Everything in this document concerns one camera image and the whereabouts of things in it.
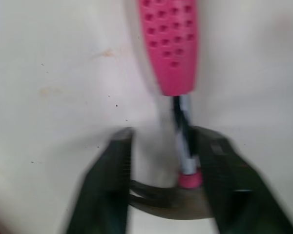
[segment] pink screwdriver handle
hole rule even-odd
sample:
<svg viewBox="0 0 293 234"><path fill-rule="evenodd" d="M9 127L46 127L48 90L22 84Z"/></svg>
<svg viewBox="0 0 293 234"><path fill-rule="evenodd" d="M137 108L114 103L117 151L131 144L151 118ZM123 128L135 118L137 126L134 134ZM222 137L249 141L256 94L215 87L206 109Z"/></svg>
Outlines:
<svg viewBox="0 0 293 234"><path fill-rule="evenodd" d="M166 96L194 89L198 35L196 0L139 0L146 48Z"/></svg>

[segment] white surface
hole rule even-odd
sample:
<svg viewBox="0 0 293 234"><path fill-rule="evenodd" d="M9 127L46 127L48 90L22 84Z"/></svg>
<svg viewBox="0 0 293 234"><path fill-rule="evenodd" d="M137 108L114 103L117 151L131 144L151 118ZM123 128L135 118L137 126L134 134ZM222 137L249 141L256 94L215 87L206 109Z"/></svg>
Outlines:
<svg viewBox="0 0 293 234"><path fill-rule="evenodd" d="M293 0L200 5L193 122L232 137L293 218ZM132 0L0 0L3 233L61 233L79 176L120 127L137 129L134 178L173 184L170 121ZM132 233L215 233L208 219L131 216Z"/></svg>

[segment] dirt spot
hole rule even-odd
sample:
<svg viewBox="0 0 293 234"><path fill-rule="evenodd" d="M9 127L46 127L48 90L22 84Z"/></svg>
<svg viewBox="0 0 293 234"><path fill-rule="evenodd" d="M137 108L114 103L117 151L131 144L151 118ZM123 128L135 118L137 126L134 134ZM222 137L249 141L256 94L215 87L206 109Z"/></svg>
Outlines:
<svg viewBox="0 0 293 234"><path fill-rule="evenodd" d="M42 98L46 98L52 95L59 95L61 93L62 91L59 88L54 88L51 86L43 87L38 91L39 96Z"/></svg>
<svg viewBox="0 0 293 234"><path fill-rule="evenodd" d="M103 57L116 57L112 49L107 49L101 53Z"/></svg>

